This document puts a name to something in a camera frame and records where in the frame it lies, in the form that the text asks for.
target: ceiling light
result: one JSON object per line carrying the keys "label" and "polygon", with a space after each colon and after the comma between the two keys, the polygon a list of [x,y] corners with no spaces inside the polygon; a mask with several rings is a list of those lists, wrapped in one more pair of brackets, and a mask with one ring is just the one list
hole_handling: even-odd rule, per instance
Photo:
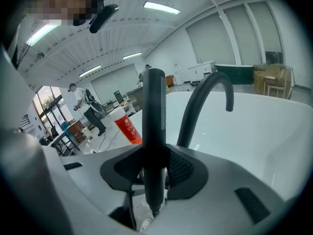
{"label": "ceiling light", "polygon": [[32,35],[26,42],[29,46],[35,45],[44,35],[48,34],[58,25],[45,25],[40,30],[38,30],[34,35]]}
{"label": "ceiling light", "polygon": [[142,52],[139,52],[139,53],[136,53],[136,54],[133,54],[133,55],[129,55],[129,56],[123,57],[123,59],[131,58],[131,57],[137,57],[137,56],[139,56],[141,54],[142,54]]}
{"label": "ceiling light", "polygon": [[168,6],[165,6],[165,5],[161,5],[161,4],[157,4],[157,3],[154,3],[154,2],[145,2],[143,7],[148,8],[148,9],[162,10],[162,11],[173,13],[173,14],[176,14],[176,15],[180,13],[180,10],[176,10],[176,9],[171,8],[171,7],[168,7]]}
{"label": "ceiling light", "polygon": [[84,75],[86,75],[86,74],[88,74],[88,73],[90,73],[90,72],[92,72],[92,71],[94,71],[94,70],[96,70],[96,69],[98,69],[98,68],[101,68],[101,66],[99,65],[99,66],[97,66],[97,67],[95,67],[95,68],[92,68],[92,69],[90,69],[90,70],[84,72],[83,74],[79,75],[79,77],[82,77],[82,76],[84,76]]}

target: floor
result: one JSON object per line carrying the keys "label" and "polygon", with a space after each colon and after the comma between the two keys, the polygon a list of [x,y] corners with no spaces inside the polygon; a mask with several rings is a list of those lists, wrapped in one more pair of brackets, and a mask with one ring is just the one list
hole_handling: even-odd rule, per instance
{"label": "floor", "polygon": [[[234,92],[236,93],[249,93],[254,94],[253,85],[234,85]],[[173,86],[167,90],[168,93],[173,92],[183,92],[183,91],[193,91],[196,87],[191,86],[190,84],[183,84],[180,86]],[[224,91],[222,85],[217,85],[213,91]],[[310,92],[307,92],[302,89],[294,88],[291,100],[302,102],[313,107],[313,100],[311,98]],[[127,114],[133,112],[134,109],[131,107]],[[102,119],[103,124],[106,126],[106,132],[104,135],[98,137],[98,129],[94,128],[91,130],[94,138],[88,142],[84,141],[79,145],[79,148],[84,154],[90,153],[93,149],[96,152],[104,152],[106,150],[120,148],[126,145],[130,145],[130,142],[126,137],[119,131],[118,127],[111,120],[110,116],[105,116]],[[145,200],[145,195],[133,197],[133,209],[134,215],[137,223],[137,231],[140,230],[141,223],[149,218],[153,219],[152,213],[149,209],[149,205]]]}

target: curved spout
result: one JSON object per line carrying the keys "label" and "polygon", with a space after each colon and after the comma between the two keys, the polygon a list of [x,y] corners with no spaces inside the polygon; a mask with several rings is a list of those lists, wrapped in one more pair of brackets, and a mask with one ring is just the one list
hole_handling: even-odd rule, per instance
{"label": "curved spout", "polygon": [[223,84],[226,93],[226,110],[232,112],[234,108],[234,89],[229,78],[221,72],[215,72],[201,81],[192,93],[182,118],[177,145],[189,148],[198,117],[207,96],[217,84]]}

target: ceiling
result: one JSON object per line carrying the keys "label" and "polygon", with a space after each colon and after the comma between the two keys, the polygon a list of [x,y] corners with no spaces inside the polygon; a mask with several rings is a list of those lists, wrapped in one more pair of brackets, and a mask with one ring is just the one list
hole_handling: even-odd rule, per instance
{"label": "ceiling", "polygon": [[[181,12],[174,15],[145,9],[145,1]],[[179,26],[213,6],[211,0],[105,0],[104,3],[116,3],[119,10],[98,33],[91,34],[88,23],[78,27],[61,25],[29,48],[18,69],[28,84],[67,87],[69,83],[79,82],[81,73],[98,65],[103,69],[117,66],[124,56],[139,51],[145,57]],[[31,16],[21,23],[19,55],[35,22],[35,31],[44,25]],[[45,57],[38,59],[39,52]]]}

